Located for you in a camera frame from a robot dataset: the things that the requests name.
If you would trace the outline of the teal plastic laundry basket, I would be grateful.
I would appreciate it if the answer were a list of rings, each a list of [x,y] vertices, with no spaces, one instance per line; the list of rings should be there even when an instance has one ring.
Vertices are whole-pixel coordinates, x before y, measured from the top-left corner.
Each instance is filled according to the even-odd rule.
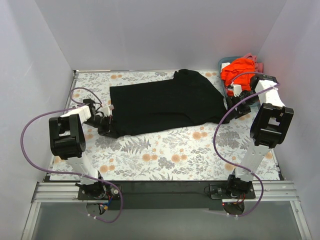
[[[221,74],[221,71],[224,67],[228,66],[230,63],[232,63],[234,60],[236,60],[238,58],[243,58],[243,56],[242,57],[226,57],[224,59],[221,59],[219,62],[220,74]],[[249,93],[250,91],[243,90],[242,93]],[[237,103],[238,99],[234,96],[227,96],[225,85],[224,85],[224,92],[226,95],[227,107],[228,107],[228,109],[230,109],[235,103]]]

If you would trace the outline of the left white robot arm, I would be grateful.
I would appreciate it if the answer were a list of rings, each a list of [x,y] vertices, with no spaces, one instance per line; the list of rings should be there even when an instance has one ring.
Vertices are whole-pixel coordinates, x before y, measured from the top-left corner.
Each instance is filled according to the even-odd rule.
[[[95,107],[90,98],[83,100],[78,107],[59,117],[49,119],[50,149],[54,156],[67,161],[75,173],[80,174],[80,183],[76,185],[82,192],[94,199],[102,199],[107,187],[100,182],[103,177],[86,155],[86,138],[83,125],[96,128],[99,135],[110,132],[111,115],[108,107]]]

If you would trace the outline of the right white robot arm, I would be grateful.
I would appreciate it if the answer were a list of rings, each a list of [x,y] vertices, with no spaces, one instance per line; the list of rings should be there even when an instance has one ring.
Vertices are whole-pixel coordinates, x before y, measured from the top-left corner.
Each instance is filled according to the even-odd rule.
[[[249,107],[259,101],[260,108],[250,128],[249,147],[227,180],[226,193],[231,198],[242,197],[253,191],[253,172],[260,166],[264,157],[277,145],[283,143],[294,116],[294,110],[282,102],[274,76],[255,74],[250,79],[250,92],[233,94],[239,101],[246,96],[260,93],[253,100],[247,99],[242,106]]]

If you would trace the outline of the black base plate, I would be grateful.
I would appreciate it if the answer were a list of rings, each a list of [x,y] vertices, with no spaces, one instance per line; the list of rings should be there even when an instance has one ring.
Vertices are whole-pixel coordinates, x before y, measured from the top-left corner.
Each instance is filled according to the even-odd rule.
[[[218,181],[114,181],[76,183],[78,200],[108,205],[110,211],[155,209],[223,209],[223,200],[240,202],[255,199],[251,182],[244,186]]]

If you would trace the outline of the black t-shirt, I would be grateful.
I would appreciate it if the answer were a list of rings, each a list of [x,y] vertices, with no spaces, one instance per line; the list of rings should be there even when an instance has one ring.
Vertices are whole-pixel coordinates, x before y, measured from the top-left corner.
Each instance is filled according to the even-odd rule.
[[[217,124],[227,113],[223,95],[202,74],[180,69],[168,80],[110,88],[111,138]]]

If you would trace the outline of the orange t-shirt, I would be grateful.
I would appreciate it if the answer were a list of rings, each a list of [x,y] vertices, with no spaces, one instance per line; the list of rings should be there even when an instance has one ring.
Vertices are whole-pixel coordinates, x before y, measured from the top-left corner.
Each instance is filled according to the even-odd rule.
[[[225,66],[220,73],[220,78],[225,88],[232,83],[240,85],[242,91],[250,91],[251,78],[256,72],[256,62],[248,58],[237,58],[229,65]]]

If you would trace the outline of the aluminium mounting rail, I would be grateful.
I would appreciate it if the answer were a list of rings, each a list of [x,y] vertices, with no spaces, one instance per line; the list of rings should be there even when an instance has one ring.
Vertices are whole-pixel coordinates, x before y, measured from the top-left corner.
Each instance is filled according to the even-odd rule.
[[[214,200],[223,202],[235,202],[222,193],[223,181],[118,181],[115,184],[120,185],[120,190],[124,197],[199,197],[208,199],[208,192],[217,189],[217,193],[211,195]],[[255,202],[262,196],[262,201],[298,201],[299,195],[292,181],[266,180],[263,181],[264,191],[260,183],[252,183],[253,191],[245,195],[245,202]],[[101,199],[95,199],[87,196],[76,186],[74,182],[40,182],[36,185],[32,202],[33,203],[73,203],[89,202],[98,203],[107,201],[108,196]]]

